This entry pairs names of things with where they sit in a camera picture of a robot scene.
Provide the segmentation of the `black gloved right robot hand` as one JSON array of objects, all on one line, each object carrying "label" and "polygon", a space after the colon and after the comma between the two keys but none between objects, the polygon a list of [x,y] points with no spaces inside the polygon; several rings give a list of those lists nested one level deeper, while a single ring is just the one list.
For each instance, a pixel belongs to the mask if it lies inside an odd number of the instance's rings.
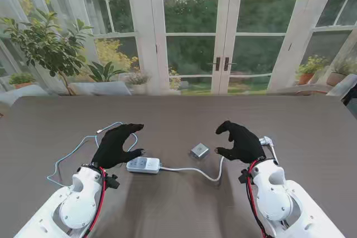
[{"label": "black gloved right robot hand", "polygon": [[227,120],[218,126],[215,133],[223,132],[229,132],[228,141],[233,142],[233,147],[232,149],[216,147],[217,154],[230,161],[240,160],[247,164],[266,157],[259,138],[246,127]]}]

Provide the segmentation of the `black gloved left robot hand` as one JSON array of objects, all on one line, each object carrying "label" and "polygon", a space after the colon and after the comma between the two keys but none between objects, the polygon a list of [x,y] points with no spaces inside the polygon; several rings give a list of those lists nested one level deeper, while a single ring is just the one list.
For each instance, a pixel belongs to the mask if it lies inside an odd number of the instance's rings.
[{"label": "black gloved left robot hand", "polygon": [[135,149],[125,152],[123,144],[126,139],[137,131],[144,128],[143,124],[122,124],[107,131],[102,138],[99,148],[94,154],[91,162],[99,167],[110,169],[121,163],[127,163],[145,153],[144,149]]}]

